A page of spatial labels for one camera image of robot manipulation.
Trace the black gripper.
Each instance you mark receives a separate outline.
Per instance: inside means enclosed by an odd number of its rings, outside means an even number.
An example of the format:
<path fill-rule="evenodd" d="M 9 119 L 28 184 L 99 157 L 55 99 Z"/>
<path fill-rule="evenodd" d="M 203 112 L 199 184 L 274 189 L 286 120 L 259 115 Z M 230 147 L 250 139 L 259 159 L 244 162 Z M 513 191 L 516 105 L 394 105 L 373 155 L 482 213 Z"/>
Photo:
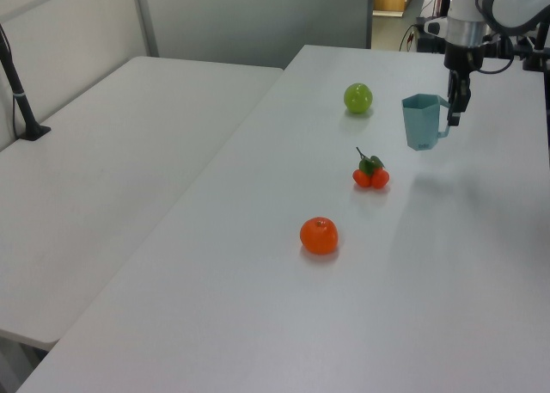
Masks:
<path fill-rule="evenodd" d="M 449 70 L 449 126 L 459 126 L 461 114 L 466 111 L 471 97 L 469 75 L 461 74 L 480 70 L 484 58 L 484 46 L 458 46 L 450 42 L 445 43 L 443 64 Z"/>

